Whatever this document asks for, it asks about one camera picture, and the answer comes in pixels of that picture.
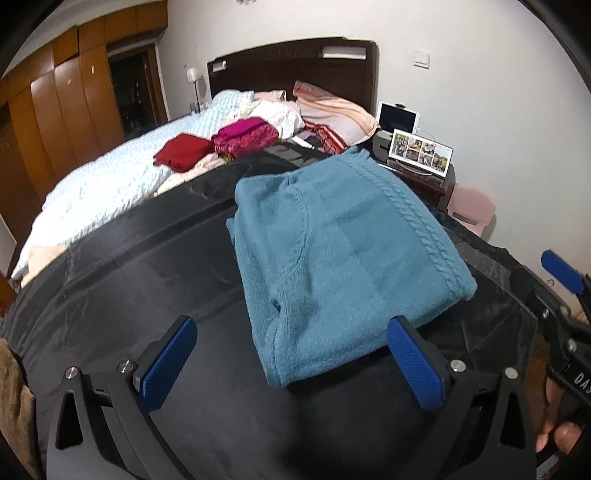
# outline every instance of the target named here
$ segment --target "finger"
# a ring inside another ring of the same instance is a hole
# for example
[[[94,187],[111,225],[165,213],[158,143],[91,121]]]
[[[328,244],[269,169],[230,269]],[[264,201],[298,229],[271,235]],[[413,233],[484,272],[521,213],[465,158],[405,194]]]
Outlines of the finger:
[[[568,455],[574,448],[574,444],[577,443],[580,436],[581,428],[578,425],[567,421],[554,432],[554,442],[561,452]]]
[[[546,378],[546,401],[549,404],[554,403],[556,399],[560,401],[563,395],[564,390],[558,386],[558,383],[551,378]]]
[[[548,379],[546,383],[546,393],[550,403],[544,410],[544,415],[542,416],[540,429],[540,433],[542,434],[549,434],[554,430],[554,427],[556,427],[558,408],[560,407],[560,401],[564,395],[564,390],[562,390],[554,381]]]
[[[535,440],[535,452],[540,453],[546,445],[548,444],[548,440],[550,439],[550,435],[547,433],[539,434]]]

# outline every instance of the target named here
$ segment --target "screw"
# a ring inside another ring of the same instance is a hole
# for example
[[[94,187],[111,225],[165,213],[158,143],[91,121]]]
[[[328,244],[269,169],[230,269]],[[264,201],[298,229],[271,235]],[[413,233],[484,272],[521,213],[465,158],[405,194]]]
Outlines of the screw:
[[[135,362],[131,360],[123,360],[119,363],[117,370],[122,374],[126,374],[127,372],[131,372],[135,368]]]
[[[507,378],[515,380],[519,376],[519,373],[517,373],[517,370],[515,370],[515,368],[509,367],[505,368],[505,375],[507,376]]]
[[[71,380],[76,375],[78,375],[78,369],[76,367],[70,367],[68,370],[66,370],[66,378],[68,380]]]
[[[449,364],[454,372],[462,373],[466,371],[466,364],[461,360],[452,360]]]

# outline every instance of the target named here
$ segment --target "folded sweater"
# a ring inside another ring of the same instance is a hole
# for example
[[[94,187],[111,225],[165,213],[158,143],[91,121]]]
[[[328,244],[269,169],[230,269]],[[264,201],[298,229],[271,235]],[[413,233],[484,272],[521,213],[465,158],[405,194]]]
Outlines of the folded sweater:
[[[418,327],[476,291],[421,200],[365,150],[242,179],[235,197],[227,225],[271,385],[377,350],[390,318]]]

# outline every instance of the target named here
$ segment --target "black bed sheet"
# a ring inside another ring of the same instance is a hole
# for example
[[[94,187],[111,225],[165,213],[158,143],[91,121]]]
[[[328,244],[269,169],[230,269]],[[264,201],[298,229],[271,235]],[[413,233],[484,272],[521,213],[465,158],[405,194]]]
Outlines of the black bed sheet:
[[[382,479],[403,466],[433,417],[420,410],[387,349],[287,388],[267,384],[225,220],[236,209],[240,178],[281,173],[316,156],[299,148],[273,152],[251,154],[132,209],[23,289],[0,333],[21,357],[37,399],[44,462],[65,370],[116,368],[186,314],[198,322],[197,346],[152,418],[196,478]],[[535,320],[490,266],[511,271],[518,263],[432,212],[460,252],[480,255],[484,268],[469,265],[479,285],[474,299],[420,333],[449,359],[488,371],[512,365],[523,374]]]

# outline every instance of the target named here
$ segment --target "lamp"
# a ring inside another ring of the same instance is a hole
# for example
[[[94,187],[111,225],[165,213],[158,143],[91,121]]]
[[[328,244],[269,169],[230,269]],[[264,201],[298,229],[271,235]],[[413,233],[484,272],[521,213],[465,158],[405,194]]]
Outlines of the lamp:
[[[197,82],[200,78],[201,75],[199,75],[195,67],[191,67],[187,70],[187,83],[192,83],[195,87],[195,97],[197,98],[197,113],[201,113],[201,107],[199,106],[199,93],[197,91]]]

